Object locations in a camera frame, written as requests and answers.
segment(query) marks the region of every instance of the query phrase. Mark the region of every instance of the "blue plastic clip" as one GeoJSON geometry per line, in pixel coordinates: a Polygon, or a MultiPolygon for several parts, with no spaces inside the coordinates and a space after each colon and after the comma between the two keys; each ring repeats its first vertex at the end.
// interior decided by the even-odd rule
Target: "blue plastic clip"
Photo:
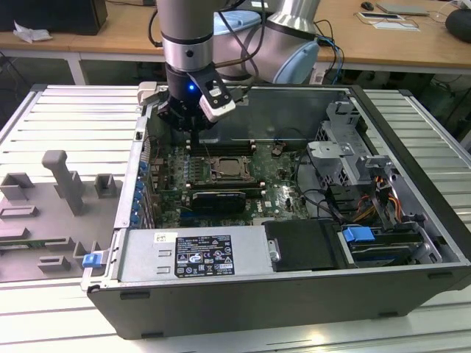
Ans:
{"type": "Polygon", "coordinates": [[[102,267],[102,254],[86,254],[83,257],[83,268],[100,268],[102,267]]]}
{"type": "Polygon", "coordinates": [[[375,235],[369,227],[348,227],[342,233],[347,242],[375,240],[375,235]]]}

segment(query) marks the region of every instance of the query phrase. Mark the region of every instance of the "circuit board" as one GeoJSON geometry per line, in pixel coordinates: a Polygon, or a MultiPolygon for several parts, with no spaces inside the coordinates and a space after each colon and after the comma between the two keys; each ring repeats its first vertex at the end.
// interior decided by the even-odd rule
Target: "circuit board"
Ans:
{"type": "Polygon", "coordinates": [[[273,143],[257,143],[252,155],[215,157],[206,149],[205,156],[195,157],[185,146],[159,146],[151,169],[156,227],[245,226],[309,218],[294,182],[299,152],[274,156],[273,150],[273,143]],[[243,212],[195,214],[189,199],[208,187],[211,192],[247,195],[243,212]]]}

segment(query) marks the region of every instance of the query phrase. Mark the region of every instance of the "table leg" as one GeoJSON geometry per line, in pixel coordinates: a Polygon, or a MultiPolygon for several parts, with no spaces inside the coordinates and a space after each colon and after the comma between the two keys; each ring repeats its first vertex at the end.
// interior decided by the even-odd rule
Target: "table leg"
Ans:
{"type": "Polygon", "coordinates": [[[329,69],[331,63],[317,62],[312,70],[310,85],[321,85],[324,81],[325,72],[329,69]]]}
{"type": "Polygon", "coordinates": [[[68,67],[71,70],[72,77],[74,78],[75,85],[88,85],[87,74],[82,68],[82,62],[80,61],[80,56],[72,55],[67,59],[68,67]]]}

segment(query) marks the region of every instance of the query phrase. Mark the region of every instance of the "power supply label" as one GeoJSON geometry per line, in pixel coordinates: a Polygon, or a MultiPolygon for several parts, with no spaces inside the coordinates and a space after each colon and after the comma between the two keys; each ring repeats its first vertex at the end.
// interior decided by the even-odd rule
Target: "power supply label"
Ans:
{"type": "Polygon", "coordinates": [[[175,276],[204,277],[234,274],[230,235],[177,238],[175,276]]]}

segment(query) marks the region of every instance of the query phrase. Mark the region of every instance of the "motherboard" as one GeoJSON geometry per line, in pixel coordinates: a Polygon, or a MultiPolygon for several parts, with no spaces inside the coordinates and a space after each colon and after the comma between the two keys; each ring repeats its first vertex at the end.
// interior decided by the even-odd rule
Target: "motherboard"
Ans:
{"type": "Polygon", "coordinates": [[[151,160],[156,227],[245,226],[309,218],[294,181],[301,151],[287,149],[284,143],[248,141],[157,146],[151,160]]]}

